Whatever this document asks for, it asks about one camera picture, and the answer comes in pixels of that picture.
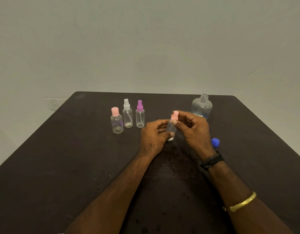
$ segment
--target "gold bangle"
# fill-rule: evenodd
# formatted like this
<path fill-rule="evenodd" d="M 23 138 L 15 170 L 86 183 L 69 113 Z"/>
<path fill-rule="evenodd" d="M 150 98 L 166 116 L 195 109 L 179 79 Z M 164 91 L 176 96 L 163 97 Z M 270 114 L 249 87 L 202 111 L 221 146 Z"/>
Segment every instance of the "gold bangle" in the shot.
<path fill-rule="evenodd" d="M 229 207 L 230 211 L 231 211 L 231 212 L 236 212 L 238 209 L 240 209 L 240 208 L 242 208 L 243 206 L 249 204 L 252 200 L 254 200 L 255 197 L 256 197 L 256 193 L 253 192 L 253 193 L 251 194 L 251 196 L 250 196 L 249 198 L 247 198 L 245 201 L 243 201 L 243 202 L 241 202 L 241 203 L 239 203 L 239 204 L 230 206 L 230 207 Z"/>

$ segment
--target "hand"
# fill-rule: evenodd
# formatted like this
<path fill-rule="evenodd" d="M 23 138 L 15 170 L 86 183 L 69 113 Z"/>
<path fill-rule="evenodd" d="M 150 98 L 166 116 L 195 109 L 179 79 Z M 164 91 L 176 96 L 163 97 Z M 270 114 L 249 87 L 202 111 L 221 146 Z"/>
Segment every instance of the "hand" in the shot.
<path fill-rule="evenodd" d="M 164 143 L 175 136 L 173 132 L 165 132 L 169 119 L 148 122 L 141 129 L 140 154 L 154 158 L 163 149 Z"/>
<path fill-rule="evenodd" d="M 215 154 L 207 120 L 189 112 L 178 111 L 178 121 L 173 120 L 174 126 L 183 133 L 187 144 L 202 160 Z"/>

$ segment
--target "pink bottle cap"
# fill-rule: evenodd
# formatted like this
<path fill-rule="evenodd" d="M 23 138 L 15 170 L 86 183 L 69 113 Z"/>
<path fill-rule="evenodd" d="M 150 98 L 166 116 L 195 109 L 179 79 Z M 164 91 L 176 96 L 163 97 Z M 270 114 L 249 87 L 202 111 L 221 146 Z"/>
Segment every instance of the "pink bottle cap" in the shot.
<path fill-rule="evenodd" d="M 142 111 L 143 110 L 143 102 L 141 100 L 138 100 L 137 110 Z"/>
<path fill-rule="evenodd" d="M 112 111 L 112 116 L 113 117 L 118 117 L 119 116 L 119 112 L 118 112 L 118 108 L 117 107 L 113 107 L 111 108 L 111 111 Z"/>
<path fill-rule="evenodd" d="M 173 120 L 178 120 L 178 114 L 179 114 L 178 111 L 174 111 L 174 114 L 171 116 L 171 122 L 172 122 Z"/>

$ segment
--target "threaded bottle neck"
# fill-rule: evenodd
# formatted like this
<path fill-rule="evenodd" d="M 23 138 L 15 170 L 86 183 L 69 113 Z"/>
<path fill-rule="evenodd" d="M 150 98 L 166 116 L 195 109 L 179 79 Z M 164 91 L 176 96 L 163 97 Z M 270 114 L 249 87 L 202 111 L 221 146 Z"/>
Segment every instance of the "threaded bottle neck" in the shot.
<path fill-rule="evenodd" d="M 208 95 L 207 94 L 201 94 L 200 99 L 202 102 L 208 101 Z"/>

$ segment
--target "black bracelet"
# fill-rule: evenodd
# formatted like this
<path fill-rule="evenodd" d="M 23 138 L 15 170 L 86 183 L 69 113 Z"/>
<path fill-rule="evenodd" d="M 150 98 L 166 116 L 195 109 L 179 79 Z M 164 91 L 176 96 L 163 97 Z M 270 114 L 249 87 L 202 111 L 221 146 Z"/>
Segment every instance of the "black bracelet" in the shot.
<path fill-rule="evenodd" d="M 214 164 L 217 164 L 220 161 L 224 161 L 224 158 L 222 157 L 221 154 L 218 153 L 218 151 L 216 151 L 216 153 L 207 158 L 203 164 L 201 164 L 200 166 L 204 169 L 204 170 L 208 170 L 211 166 L 213 166 Z"/>

